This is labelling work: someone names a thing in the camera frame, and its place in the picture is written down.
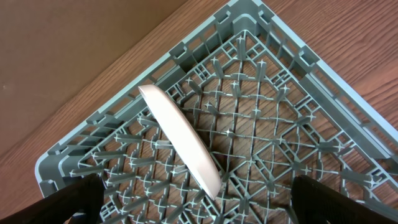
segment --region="gray tray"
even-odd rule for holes
[[[216,200],[162,134],[144,84],[163,89],[207,145],[224,183]],[[35,175],[44,197],[101,175],[103,223],[294,222],[298,174],[398,220],[397,146],[398,132],[265,4],[237,0],[51,147]]]

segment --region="white curved object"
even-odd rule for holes
[[[173,144],[181,160],[211,199],[221,188],[217,168],[198,134],[174,102],[157,86],[138,87],[151,113]]]

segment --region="brown wooden floor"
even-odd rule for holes
[[[226,1],[185,3],[24,141],[0,157],[0,218],[42,198],[37,158]],[[398,1],[266,0],[282,20],[398,128]]]

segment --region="wood surface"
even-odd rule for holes
[[[185,1],[0,1],[0,154]]]
[[[0,217],[41,199],[34,177],[34,164],[41,154],[225,2],[186,2],[32,134],[3,153]],[[398,128],[397,1],[269,0],[266,4]]]

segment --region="plastic basket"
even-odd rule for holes
[[[155,84],[208,146],[223,187],[210,200],[149,113]],[[36,163],[44,197],[90,173],[103,223],[293,222],[307,174],[395,220],[398,132],[265,4],[230,1]]]

